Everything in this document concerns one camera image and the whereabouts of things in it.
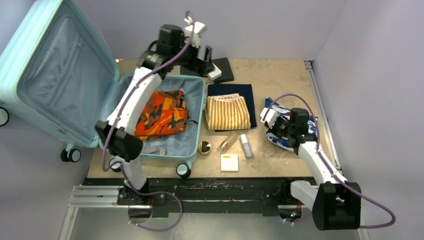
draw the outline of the cable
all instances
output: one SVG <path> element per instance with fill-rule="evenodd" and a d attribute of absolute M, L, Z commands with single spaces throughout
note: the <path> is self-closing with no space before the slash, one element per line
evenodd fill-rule
<path fill-rule="evenodd" d="M 271 107 L 280 99 L 287 97 L 287 96 L 292 96 L 292 97 L 296 97 L 298 99 L 300 99 L 307 107 L 307 109 L 309 110 L 310 114 L 312 115 L 313 118 L 313 122 L 315 123 L 315 128 L 316 128 L 316 137 L 317 137 L 317 141 L 316 141 L 316 153 L 318 154 L 319 158 L 321 159 L 321 161 L 325 164 L 325 166 L 327 167 L 327 169 L 330 171 L 330 173 L 333 175 L 334 179 L 336 179 L 337 182 L 339 182 L 343 187 L 345 187 L 346 189 L 348 189 L 349 191 L 351 191 L 352 193 L 354 193 L 355 195 L 367 200 L 368 202 L 376 205 L 377 207 L 383 209 L 384 211 L 386 211 L 388 214 L 390 214 L 391 216 L 391 220 L 383 223 L 383 224 L 376 224 L 376 225 L 361 225 L 359 226 L 359 228 L 361 229 L 379 229 L 379 228 L 384 228 L 384 227 L 388 227 L 391 226 L 393 224 L 395 224 L 396 222 L 396 216 L 393 213 L 392 210 L 390 210 L 388 207 L 384 206 L 383 204 L 379 203 L 378 201 L 356 191 L 355 189 L 351 188 L 349 185 L 347 185 L 345 182 L 343 182 L 342 180 L 340 180 L 340 178 L 338 178 L 335 174 L 333 169 L 330 167 L 329 163 L 324 159 L 324 156 L 322 155 L 322 153 L 319 151 L 320 148 L 320 128 L 318 127 L 318 122 L 317 119 L 315 118 L 314 112 L 312 112 L 311 107 L 309 106 L 309 104 L 306 102 L 305 99 L 303 99 L 301 96 L 294 94 L 294 93 L 287 93 L 287 94 L 283 94 L 279 97 L 277 97 L 272 103 L 271 105 L 269 105 L 268 109 L 265 112 L 265 115 L 263 116 L 262 120 L 265 120 L 265 117 L 267 116 L 268 112 L 270 111 Z"/>
<path fill-rule="evenodd" d="M 106 162 L 106 155 L 107 155 L 107 153 L 108 153 L 108 146 L 109 146 L 109 142 L 111 141 L 111 137 L 112 137 L 112 133 L 113 133 L 113 131 L 114 131 L 114 129 L 116 128 L 116 126 L 117 126 L 117 124 L 118 124 L 118 121 L 119 121 L 119 119 L 120 119 L 120 116 L 121 116 L 121 114 L 122 114 L 122 112 L 123 112 L 123 110 L 124 110 L 124 108 L 125 108 L 125 106 L 127 105 L 127 103 L 128 103 L 128 101 L 130 100 L 130 97 L 133 95 L 133 93 L 136 91 L 136 89 L 139 87 L 139 85 L 145 80 L 145 79 L 147 79 L 148 77 L 150 77 L 151 75 L 153 75 L 153 74 L 156 74 L 157 72 L 159 72 L 160 70 L 162 70 L 163 68 L 166 68 L 167 66 L 169 66 L 170 64 L 172 64 L 173 62 L 175 62 L 175 60 L 177 60 L 179 57 L 181 57 L 181 55 L 183 55 L 183 53 L 187 50 L 187 48 L 189 47 L 189 45 L 190 45 L 190 43 L 192 42 L 192 40 L 193 40 L 193 35 L 194 35 L 194 32 L 195 32 L 195 23 L 196 23 L 196 18 L 195 18 L 195 16 L 194 16 L 194 14 L 191 12 L 191 11 L 187 11 L 186 13 L 185 13 L 185 17 L 186 18 L 188 18 L 189 17 L 189 15 L 190 15 L 190 17 L 191 17 L 191 19 L 192 19 L 192 26 L 193 26 L 193 28 L 192 28 L 192 31 L 191 31 L 191 34 L 190 34 L 190 37 L 188 38 L 188 41 L 185 43 L 185 45 L 182 47 L 182 49 L 173 57 L 173 58 L 171 58 L 169 61 L 167 61 L 166 63 L 164 63 L 163 65 L 161 65 L 161 66 L 159 66 L 159 67 L 157 67 L 157 68 L 155 68 L 155 69 L 153 69 L 151 72 L 149 72 L 147 75 L 145 75 L 145 76 L 143 76 L 140 80 L 138 80 L 138 82 L 135 84 L 135 86 L 131 89 L 131 91 L 128 93 L 128 95 L 126 96 L 126 98 L 125 98 L 125 100 L 122 102 L 122 105 L 121 105 L 121 107 L 120 107 L 120 109 L 118 110 L 118 113 L 117 113 L 117 115 L 116 115 L 116 119 L 113 121 L 113 124 L 112 124 L 112 127 L 110 128 L 110 131 L 109 131 L 109 133 L 107 134 L 107 137 L 106 137 L 106 140 L 104 141 L 104 147 L 103 147 L 103 153 L 102 153 L 102 156 L 101 156 L 101 168 L 102 168 L 102 170 L 104 171 L 104 172 L 107 172 L 109 169 L 111 169 L 111 167 L 113 166 L 113 165 L 115 165 L 115 164 L 121 164 L 120 165 L 120 169 L 121 169 L 121 171 L 122 171 L 122 175 L 123 175 L 123 178 L 124 178 L 124 182 L 125 183 L 127 183 L 128 184 L 128 186 L 135 192 L 135 193 L 137 193 L 138 195 L 141 195 L 141 196 L 152 196 L 152 195 L 155 195 L 155 194 L 166 194 L 166 195 L 170 195 L 170 196 L 172 196 L 176 201 L 177 201 L 177 203 L 178 203 L 178 205 L 179 205 L 179 215 L 178 215 L 178 218 L 177 218 L 177 220 L 175 221 L 175 223 L 174 224 L 172 224 L 171 226 L 169 226 L 169 227 L 166 227 L 166 228 L 150 228 L 150 227 L 146 227 L 146 226 L 142 226 L 142 225 L 139 225 L 138 223 L 135 223 L 132 219 L 130 219 L 130 223 L 132 223 L 132 224 L 134 224 L 136 227 L 139 227 L 139 228 L 142 228 L 142 229 L 146 229 L 146 230 L 149 230 L 149 231 L 153 231 L 153 232 L 163 232 L 163 231 L 167 231 L 167 230 L 169 230 L 169 229 L 172 229 L 173 227 L 175 227 L 177 224 L 178 224 L 178 222 L 181 220 L 181 217 L 182 217 L 182 215 L 183 215 L 183 206 L 181 205 L 181 202 L 180 202 L 180 200 L 175 196 L 175 195 L 173 195 L 172 193 L 170 193 L 170 192 L 166 192 L 166 191 L 156 191 L 156 192 L 150 192 L 150 193 L 142 193 L 142 192 L 140 192 L 140 191 L 138 191 L 138 189 L 136 189 L 134 186 L 133 186 L 133 184 L 130 182 L 130 180 L 128 179 L 128 176 L 127 176 L 127 174 L 125 173 L 125 170 L 124 170 L 124 167 L 123 167 L 123 165 L 122 165 L 122 162 L 119 162 L 119 161 L 117 161 L 117 162 L 115 162 L 114 164 L 112 164 L 112 165 L 110 165 L 110 166 L 108 166 L 107 168 L 105 168 L 105 162 Z"/>
<path fill-rule="evenodd" d="M 151 50 L 152 48 L 153 48 L 153 46 L 155 45 L 155 44 L 157 44 L 158 43 L 158 40 L 154 40 L 154 41 L 152 41 L 151 43 L 150 43 L 150 45 L 147 47 L 147 50 Z"/>

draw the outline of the open suitcase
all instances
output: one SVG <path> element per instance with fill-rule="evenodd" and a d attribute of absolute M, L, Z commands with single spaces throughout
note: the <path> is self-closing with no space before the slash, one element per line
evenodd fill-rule
<path fill-rule="evenodd" d="M 75 146 L 99 145 L 97 120 L 106 120 L 132 80 L 132 74 L 119 76 L 112 54 L 71 0 L 37 0 L 0 56 L 0 124 L 9 111 L 67 143 L 61 159 L 77 162 L 81 153 Z M 159 88 L 172 88 L 170 78 L 182 80 L 182 88 L 192 83 L 198 89 L 196 101 L 205 100 L 202 78 L 167 78 Z M 198 103 L 189 110 L 200 123 L 204 105 Z M 199 131 L 200 126 L 191 130 L 197 140 L 186 152 L 145 157 L 194 161 Z"/>

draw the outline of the white square notepad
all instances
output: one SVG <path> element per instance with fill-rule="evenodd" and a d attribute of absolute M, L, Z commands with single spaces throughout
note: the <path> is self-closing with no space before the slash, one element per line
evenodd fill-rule
<path fill-rule="evenodd" d="M 239 171 L 239 156 L 237 154 L 221 154 L 221 171 Z"/>

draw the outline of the navy blue cloth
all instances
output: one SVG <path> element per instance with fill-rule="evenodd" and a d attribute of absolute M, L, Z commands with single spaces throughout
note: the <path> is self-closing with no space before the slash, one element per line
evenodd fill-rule
<path fill-rule="evenodd" d="M 228 84 L 214 83 L 207 87 L 208 96 L 220 96 L 228 94 L 239 94 L 246 100 L 247 110 L 250 115 L 250 127 L 256 128 L 255 101 L 251 84 Z"/>

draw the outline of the orange camouflage clothing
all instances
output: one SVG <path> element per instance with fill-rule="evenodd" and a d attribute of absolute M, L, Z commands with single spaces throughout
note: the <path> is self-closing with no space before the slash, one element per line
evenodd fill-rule
<path fill-rule="evenodd" d="M 140 115 L 134 136 L 143 141 L 182 133 L 186 130 L 189 110 L 180 90 L 155 91 Z"/>

